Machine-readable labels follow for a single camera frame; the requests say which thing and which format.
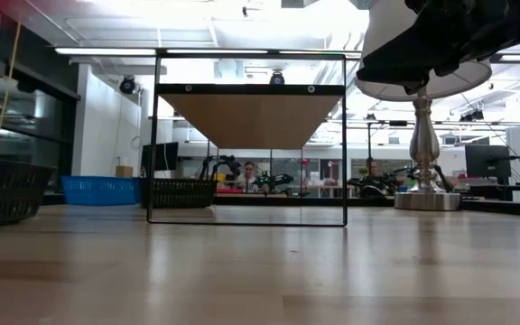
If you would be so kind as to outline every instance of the white lampshade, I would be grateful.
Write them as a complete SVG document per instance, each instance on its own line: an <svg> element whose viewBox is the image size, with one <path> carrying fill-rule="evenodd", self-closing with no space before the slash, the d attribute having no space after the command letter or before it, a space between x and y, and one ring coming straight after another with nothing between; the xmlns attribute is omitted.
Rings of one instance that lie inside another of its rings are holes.
<svg viewBox="0 0 520 325"><path fill-rule="evenodd" d="M375 51L414 24L416 14L409 9L404 0L377 0L370 8L370 23L365 37L362 57ZM469 61L449 76L440 78L431 72L431 81L427 85L429 98L444 98L456 95L486 82L491 77L488 60ZM386 101L412 101L416 95L406 95L403 87L357 80L357 87L372 98Z"/></svg>

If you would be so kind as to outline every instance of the lamp base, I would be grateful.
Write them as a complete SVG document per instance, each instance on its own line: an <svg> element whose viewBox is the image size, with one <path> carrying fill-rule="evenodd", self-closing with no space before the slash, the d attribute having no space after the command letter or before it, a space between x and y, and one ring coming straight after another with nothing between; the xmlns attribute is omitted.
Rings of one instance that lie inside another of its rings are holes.
<svg viewBox="0 0 520 325"><path fill-rule="evenodd" d="M424 211L456 211L460 205L457 193L396 193L395 208Z"/></svg>

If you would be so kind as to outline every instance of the blue basket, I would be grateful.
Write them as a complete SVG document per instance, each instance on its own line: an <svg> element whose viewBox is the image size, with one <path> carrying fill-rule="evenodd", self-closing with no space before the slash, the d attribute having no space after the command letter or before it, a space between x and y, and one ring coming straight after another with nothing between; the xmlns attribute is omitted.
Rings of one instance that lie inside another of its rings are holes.
<svg viewBox="0 0 520 325"><path fill-rule="evenodd" d="M141 200L139 179L102 176L62 176L68 204L111 206L137 204Z"/></svg>

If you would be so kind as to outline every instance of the computer screen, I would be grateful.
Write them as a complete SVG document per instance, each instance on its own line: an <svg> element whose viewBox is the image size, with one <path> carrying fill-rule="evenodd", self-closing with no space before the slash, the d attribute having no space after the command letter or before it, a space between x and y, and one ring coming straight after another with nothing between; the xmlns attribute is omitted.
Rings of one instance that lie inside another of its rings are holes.
<svg viewBox="0 0 520 325"><path fill-rule="evenodd" d="M148 170L149 161L150 145L145 145L144 149L142 150L142 168L146 171ZM177 164L178 143L157 144L155 146L155 172L174 171Z"/></svg>
<svg viewBox="0 0 520 325"><path fill-rule="evenodd" d="M511 177L511 163L507 159L509 155L509 148L503 145L466 145L467 176Z"/></svg>

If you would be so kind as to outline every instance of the black basket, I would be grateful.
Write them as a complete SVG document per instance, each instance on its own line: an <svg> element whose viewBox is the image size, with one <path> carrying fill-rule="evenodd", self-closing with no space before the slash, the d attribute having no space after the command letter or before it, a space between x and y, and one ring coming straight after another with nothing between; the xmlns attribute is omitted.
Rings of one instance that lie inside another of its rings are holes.
<svg viewBox="0 0 520 325"><path fill-rule="evenodd" d="M148 206L148 180L142 182L142 206ZM154 179L154 208L206 208L212 205L217 181Z"/></svg>
<svg viewBox="0 0 520 325"><path fill-rule="evenodd" d="M0 225L34 216L54 168L0 161Z"/></svg>

